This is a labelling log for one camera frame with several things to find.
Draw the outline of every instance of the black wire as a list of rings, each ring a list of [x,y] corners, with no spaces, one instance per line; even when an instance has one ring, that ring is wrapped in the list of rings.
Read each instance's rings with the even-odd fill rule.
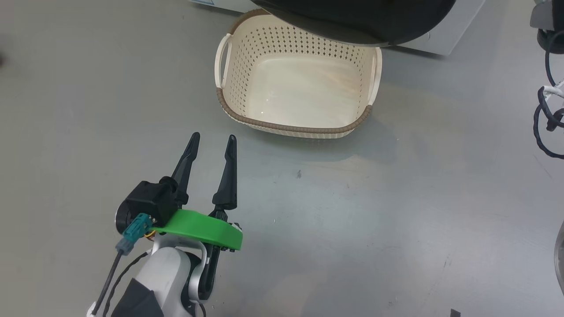
[[[552,114],[552,112],[550,112],[550,108],[548,108],[547,101],[544,99],[544,87],[541,87],[539,89],[537,97],[539,98],[539,104],[543,109],[544,115],[547,117],[548,121],[554,123],[556,126],[564,127],[564,123],[556,119]]]
[[[144,258],[148,255],[149,255],[149,253],[145,252],[145,253],[141,254],[140,256],[136,257],[135,260],[133,260],[129,265],[127,265],[125,267],[125,269],[123,270],[123,272],[117,277],[116,282],[113,283],[112,289],[109,291],[108,300],[106,301],[106,304],[104,306],[104,313],[102,314],[102,317],[106,317],[106,314],[108,314],[110,301],[112,300],[113,294],[116,292],[117,285],[120,283],[121,278],[127,273],[127,271],[129,271],[129,269],[132,266],[136,265],[137,262],[139,262],[139,260],[141,260],[142,258]]]
[[[548,42],[547,53],[544,55],[544,68],[547,70],[548,81],[552,86],[556,86],[556,83],[554,82],[554,78],[552,78],[552,72],[550,71],[550,51],[552,51],[552,46],[554,46],[554,41],[556,40],[556,38],[563,34],[564,30],[557,32],[550,38],[550,41]]]
[[[199,303],[199,304],[200,304],[200,308],[202,309],[202,315],[204,317],[206,317],[206,308],[204,307],[204,304],[202,304],[202,303]]]
[[[547,71],[548,81],[552,86],[556,86],[556,82],[554,81],[554,78],[552,78],[552,72],[550,71],[550,51],[552,51],[552,46],[554,45],[554,41],[556,40],[556,38],[563,34],[564,34],[564,30],[554,34],[552,38],[550,38],[550,41],[548,42],[547,52],[544,55],[544,68]],[[532,132],[533,135],[535,136],[536,144],[539,146],[541,150],[543,150],[543,152],[546,155],[550,157],[554,157],[555,159],[564,160],[564,155],[556,154],[550,151],[549,149],[547,149],[547,147],[544,145],[543,141],[540,138],[540,134],[539,134],[540,111],[542,110],[544,112],[544,115],[548,119],[547,130],[554,131],[554,128],[556,126],[564,127],[564,123],[562,123],[559,119],[555,118],[554,114],[550,111],[550,108],[548,108],[547,101],[544,98],[544,87],[541,87],[539,89],[537,93],[537,97],[539,98],[539,105],[536,107],[535,114],[533,115],[533,126],[532,126]],[[561,118],[559,111],[557,111],[556,114],[559,118]]]
[[[102,305],[102,301],[104,300],[104,296],[108,291],[109,284],[112,282],[113,274],[116,272],[117,264],[120,262],[121,256],[124,254],[123,250],[119,250],[116,255],[116,259],[113,260],[112,268],[110,268],[108,277],[106,278],[106,282],[104,283],[104,287],[102,288],[102,292],[100,296],[98,296],[98,300],[96,301],[96,305],[94,305],[94,309],[92,310],[92,315],[96,316],[100,306]]]
[[[550,156],[550,157],[554,157],[555,159],[561,159],[564,160],[564,155],[562,154],[556,154],[552,151],[550,151],[549,149],[547,149],[546,146],[544,146],[543,141],[540,139],[540,134],[539,134],[539,114],[540,114],[540,110],[542,109],[542,106],[539,105],[538,107],[536,107],[535,110],[535,115],[533,116],[533,126],[532,126],[532,132],[535,135],[535,139],[536,139],[536,144],[539,146],[539,148],[541,150],[543,150],[544,153],[546,153],[546,155]]]

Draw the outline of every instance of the laundry basket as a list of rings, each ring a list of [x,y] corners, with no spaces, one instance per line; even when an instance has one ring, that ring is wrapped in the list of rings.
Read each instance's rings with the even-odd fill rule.
[[[380,49],[320,38],[264,10],[243,14],[215,56],[217,95],[231,118],[300,138],[351,133],[370,114],[381,71]]]

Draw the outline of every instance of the perforated basket wall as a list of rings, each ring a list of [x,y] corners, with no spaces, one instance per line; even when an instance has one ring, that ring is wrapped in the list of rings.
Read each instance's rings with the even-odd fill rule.
[[[228,34],[216,56],[216,86],[218,99],[234,120],[255,129],[301,138],[340,138],[351,133],[370,114],[381,75],[381,52],[378,48],[357,47],[320,38],[268,14],[254,10],[241,16]],[[221,77],[221,55],[229,44],[226,72]],[[282,125],[256,120],[247,111],[249,79],[255,63],[269,54],[301,54],[340,59],[351,63],[359,74],[356,87],[358,102],[350,104],[356,110],[356,120],[342,127],[307,127]]]

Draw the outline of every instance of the gray floor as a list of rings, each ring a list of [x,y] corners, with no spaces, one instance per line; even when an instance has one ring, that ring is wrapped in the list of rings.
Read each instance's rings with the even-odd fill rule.
[[[487,1],[447,58],[384,50],[368,122],[322,142],[223,113],[213,61],[233,15],[183,0],[2,1],[2,315],[84,316],[117,206],[171,173],[194,131],[188,207],[202,212],[239,139],[230,215],[244,249],[222,257],[209,316],[562,315],[564,162],[531,132],[547,83],[533,5]],[[562,133],[544,135],[564,151]]]

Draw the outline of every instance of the green plastic mount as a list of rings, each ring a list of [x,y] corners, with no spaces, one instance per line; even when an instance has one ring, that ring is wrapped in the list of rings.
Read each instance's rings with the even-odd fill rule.
[[[240,250],[243,242],[243,233],[237,228],[193,210],[178,209],[166,226],[152,229],[234,250]]]

